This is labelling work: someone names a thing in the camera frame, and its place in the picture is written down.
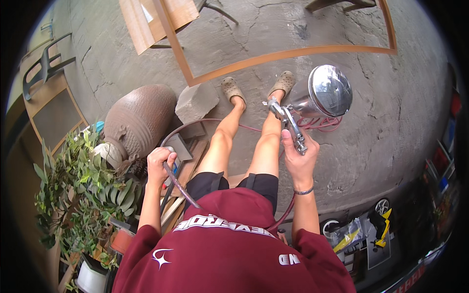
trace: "star logo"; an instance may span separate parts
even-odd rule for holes
[[[167,261],[167,260],[165,259],[165,253],[164,253],[164,252],[163,252],[163,255],[162,255],[160,258],[157,258],[157,257],[156,257],[156,254],[157,254],[159,251],[168,251],[168,250],[173,250],[173,249],[166,249],[166,248],[164,248],[164,249],[157,249],[157,250],[155,250],[155,251],[153,252],[153,259],[154,259],[155,261],[157,261],[157,262],[158,262],[158,265],[159,265],[158,270],[161,269],[161,266],[162,266],[164,263],[171,263],[171,262],[169,262],[169,261]]]

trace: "tire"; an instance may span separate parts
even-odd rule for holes
[[[321,225],[319,225],[319,229],[320,229],[320,232],[321,232],[321,235],[324,235],[326,238],[331,238],[331,235],[329,232],[325,231],[325,229],[327,228],[327,226],[329,226],[329,224],[331,223],[335,223],[335,224],[338,224],[340,223],[338,219],[335,219],[335,218],[331,218],[331,219],[327,219],[326,221],[322,222]]]
[[[389,199],[383,197],[375,204],[375,211],[380,215],[384,215],[391,208]]]

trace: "black shorts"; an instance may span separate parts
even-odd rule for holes
[[[279,179],[271,174],[253,174],[244,178],[236,187],[252,189],[267,198],[273,207],[273,213],[277,210],[277,193],[279,191]],[[230,189],[228,180],[223,177],[223,172],[201,172],[187,182],[187,192],[195,200],[201,199],[216,190]],[[186,201],[184,211],[190,206]]]

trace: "bracelet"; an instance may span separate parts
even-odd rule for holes
[[[305,195],[305,194],[311,193],[311,191],[313,191],[313,189],[314,189],[314,185],[311,186],[311,188],[308,189],[308,190],[306,190],[306,191],[298,191],[298,190],[296,190],[296,189],[293,189],[293,191],[294,191],[295,194],[298,194],[298,195]]]

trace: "potted plant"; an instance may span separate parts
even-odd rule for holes
[[[98,247],[104,248],[114,232],[109,218],[124,221],[137,210],[142,185],[119,177],[108,167],[106,158],[94,152],[99,143],[95,126],[76,136],[68,133],[54,160],[43,140],[43,166],[34,164],[41,179],[35,195],[37,225],[44,233],[39,241],[47,249],[58,241],[65,257],[80,252],[93,255]],[[99,259],[104,268],[111,269],[118,266],[116,257],[102,249]],[[73,280],[68,287],[76,289]]]

